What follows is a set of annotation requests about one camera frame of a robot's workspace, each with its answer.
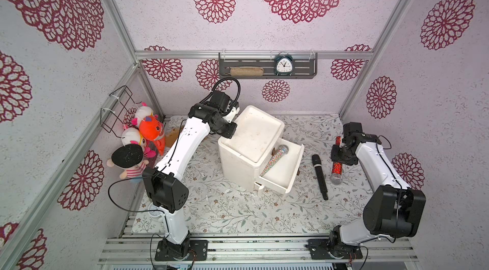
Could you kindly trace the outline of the white three-drawer cabinet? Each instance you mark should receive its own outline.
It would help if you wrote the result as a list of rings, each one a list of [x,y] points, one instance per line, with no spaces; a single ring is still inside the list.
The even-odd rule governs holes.
[[[252,105],[239,114],[235,123],[238,127],[233,137],[218,140],[222,171],[226,179],[253,192],[285,123]]]

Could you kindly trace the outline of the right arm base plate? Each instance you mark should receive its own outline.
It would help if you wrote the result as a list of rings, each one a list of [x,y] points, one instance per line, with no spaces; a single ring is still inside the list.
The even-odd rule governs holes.
[[[309,239],[306,244],[310,256],[313,260],[326,259],[361,259],[363,258],[360,247],[345,245],[339,240],[328,238]]]

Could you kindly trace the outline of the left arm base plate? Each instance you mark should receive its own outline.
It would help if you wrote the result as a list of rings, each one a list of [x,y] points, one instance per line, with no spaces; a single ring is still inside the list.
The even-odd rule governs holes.
[[[208,253],[207,240],[185,239],[176,245],[163,239],[156,248],[155,261],[205,261]]]

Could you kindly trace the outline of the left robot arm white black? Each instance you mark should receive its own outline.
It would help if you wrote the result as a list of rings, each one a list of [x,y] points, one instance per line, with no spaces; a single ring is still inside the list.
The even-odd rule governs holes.
[[[220,113],[219,109],[209,105],[195,104],[168,153],[154,169],[146,169],[143,173],[146,194],[155,209],[164,215],[168,242],[181,245],[188,237],[183,207],[189,189],[183,184],[183,176],[189,161],[210,133],[232,138],[237,128],[233,119],[238,113],[237,104],[233,104],[228,113]]]

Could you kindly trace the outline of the white drawer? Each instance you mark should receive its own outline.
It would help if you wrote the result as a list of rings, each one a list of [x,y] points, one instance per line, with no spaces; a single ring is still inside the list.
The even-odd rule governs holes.
[[[269,189],[285,199],[292,190],[303,158],[304,145],[279,138],[273,150],[275,151],[280,145],[286,145],[289,148],[289,153],[284,155],[264,177],[259,175],[256,178],[253,191],[258,196],[261,196],[265,189]]]

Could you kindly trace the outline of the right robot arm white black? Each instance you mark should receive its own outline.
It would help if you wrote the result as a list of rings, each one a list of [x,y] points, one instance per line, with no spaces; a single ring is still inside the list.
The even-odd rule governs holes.
[[[342,245],[357,247],[376,238],[395,240],[417,234],[426,197],[402,179],[379,136],[363,132],[359,122],[349,122],[343,126],[342,144],[332,148],[331,160],[347,166],[359,164],[373,191],[360,219],[334,228]]]

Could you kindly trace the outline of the red glitter microphone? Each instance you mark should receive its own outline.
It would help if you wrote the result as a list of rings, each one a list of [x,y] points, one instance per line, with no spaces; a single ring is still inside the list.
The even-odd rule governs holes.
[[[338,152],[341,146],[341,136],[336,137],[335,144],[332,146],[331,150],[331,160],[333,162],[332,172],[330,180],[331,182],[338,186],[343,181],[343,165],[338,160]]]

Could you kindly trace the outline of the silver glitter microphone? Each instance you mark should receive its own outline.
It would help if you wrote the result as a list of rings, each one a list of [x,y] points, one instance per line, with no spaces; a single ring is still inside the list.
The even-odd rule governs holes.
[[[260,177],[264,177],[265,174],[270,169],[272,169],[284,155],[286,155],[288,153],[289,153],[289,148],[286,145],[280,145],[277,149],[275,149],[275,151],[273,152],[272,158],[269,160],[266,167],[264,168],[264,170],[260,174]]]

